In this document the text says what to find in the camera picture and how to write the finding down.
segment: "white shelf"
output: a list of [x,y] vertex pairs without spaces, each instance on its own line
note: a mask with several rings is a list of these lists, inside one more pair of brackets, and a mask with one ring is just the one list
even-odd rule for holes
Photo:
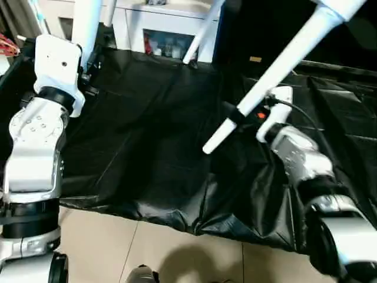
[[[74,0],[50,1],[74,2]],[[118,0],[117,8],[204,19],[213,1],[214,0],[167,0],[168,4],[159,6],[146,5],[145,0]],[[103,5],[107,5],[107,0],[103,0]],[[214,20],[217,21],[219,18],[220,12]]]

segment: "beige floor tile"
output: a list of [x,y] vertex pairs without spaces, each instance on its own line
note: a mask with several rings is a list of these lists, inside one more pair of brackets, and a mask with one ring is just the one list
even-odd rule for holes
[[140,222],[121,283],[141,265],[159,272],[161,283],[242,283],[242,245],[213,236],[193,236]]
[[308,256],[247,243],[243,256],[245,283],[334,283],[311,266]]
[[118,283],[136,226],[95,212],[65,214],[59,250],[69,256],[70,283]]

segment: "wrinkled black fabric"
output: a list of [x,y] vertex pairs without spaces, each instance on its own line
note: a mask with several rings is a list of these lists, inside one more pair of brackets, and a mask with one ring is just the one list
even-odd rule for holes
[[[1,171],[11,149],[9,119],[34,77],[30,64],[18,72],[0,94]],[[277,157],[256,141],[252,119],[212,155],[201,151],[226,117],[223,101],[237,104],[255,81],[227,68],[194,70],[107,51],[93,83],[100,94],[87,97],[82,116],[67,128],[61,203],[305,252],[300,198]],[[375,90],[303,76],[283,83],[323,130],[330,148],[321,150],[333,160],[338,181],[376,225]],[[289,122],[319,142],[299,113]]]

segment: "white pole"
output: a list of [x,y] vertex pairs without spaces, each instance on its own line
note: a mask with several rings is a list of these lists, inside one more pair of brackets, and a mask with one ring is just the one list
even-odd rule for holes
[[82,48],[81,66],[87,70],[87,62],[94,49],[102,0],[75,0],[72,42]]
[[194,56],[196,50],[198,49],[201,41],[203,40],[206,32],[208,31],[212,21],[215,19],[217,13],[219,12],[221,6],[223,6],[225,0],[214,0],[214,4],[212,4],[206,19],[202,23],[199,32],[195,35],[193,42],[191,43],[190,47],[188,48],[186,55],[183,58],[183,63],[188,64],[192,57]]
[[[254,87],[237,106],[247,116],[264,99],[267,92],[276,87],[313,50],[329,31],[343,22],[343,18],[324,5],[318,5],[314,14],[292,39],[274,63],[262,75]],[[230,119],[217,129],[204,145],[203,151],[210,154],[237,125]]]
[[117,0],[108,0],[107,2],[106,16],[104,21],[104,25],[106,27],[111,27],[111,25],[113,24],[113,17],[116,4]]

